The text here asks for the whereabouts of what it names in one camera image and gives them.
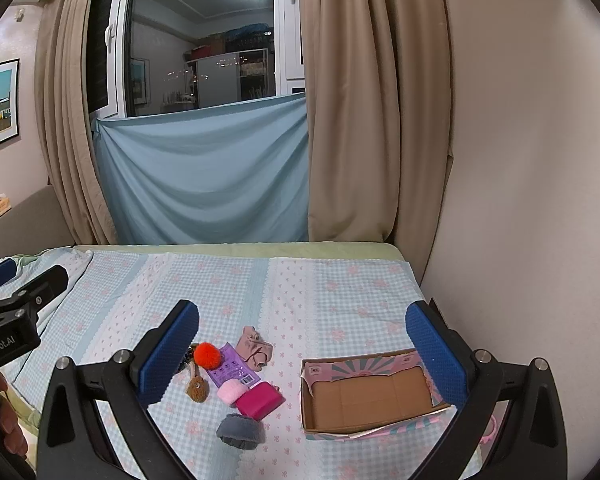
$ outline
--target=mattress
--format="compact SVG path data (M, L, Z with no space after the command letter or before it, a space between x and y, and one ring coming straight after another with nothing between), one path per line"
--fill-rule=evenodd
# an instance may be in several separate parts
M318 251L315 244L284 246L276 250L320 257L263 257L272 250L270 244L222 246L233 254L256 250L259 257L199 254L211 250L200 246L178 246L180 253L172 248L71 251L77 260L90 261L50 318L40 347L11 376L14 387L40 410L58 357L71 355L79 363L106 360L119 348L132 348L179 299L188 299L201 314L196 341L235 344L242 327L253 325L274 345L274 357L260 376L279 386L286 398L264 420L267 442L255 451L240 451L215 436L219 423L233 410L219 401L214 388L205 403L193 403L184 393L187 372L176 375L162 402L149 411L197 478L408 478L439 439L452 412L400 434L315 442L302 433L298 392L302 358L411 346L404 311L422 294L410 266L383 244L329 242L320 244ZM334 252L349 259L328 258ZM54 254L45 253L45 265L53 262ZM123 466L142 478L108 405L99 407ZM465 476L479 468L476 453Z

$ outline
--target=red fluffy ball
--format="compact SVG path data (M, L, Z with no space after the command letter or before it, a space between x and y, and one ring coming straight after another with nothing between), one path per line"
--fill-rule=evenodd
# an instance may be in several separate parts
M193 351L193 360L205 370L215 370L220 366L222 356L211 343L200 343Z

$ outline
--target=cardboard box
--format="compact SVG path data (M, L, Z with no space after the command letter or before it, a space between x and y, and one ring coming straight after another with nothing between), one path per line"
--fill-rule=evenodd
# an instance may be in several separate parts
M442 401L415 349L302 361L302 428L310 440L401 433L435 422Z

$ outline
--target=pink purse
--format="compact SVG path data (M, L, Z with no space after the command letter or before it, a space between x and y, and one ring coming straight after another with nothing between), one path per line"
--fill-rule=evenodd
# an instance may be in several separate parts
M235 407L243 415L262 420L283 402L285 397L271 384L262 381L236 400Z

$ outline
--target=headboard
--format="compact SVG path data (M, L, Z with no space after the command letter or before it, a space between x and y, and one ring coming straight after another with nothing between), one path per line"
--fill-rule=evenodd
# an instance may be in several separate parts
M52 186L45 186L0 217L0 258L74 244Z

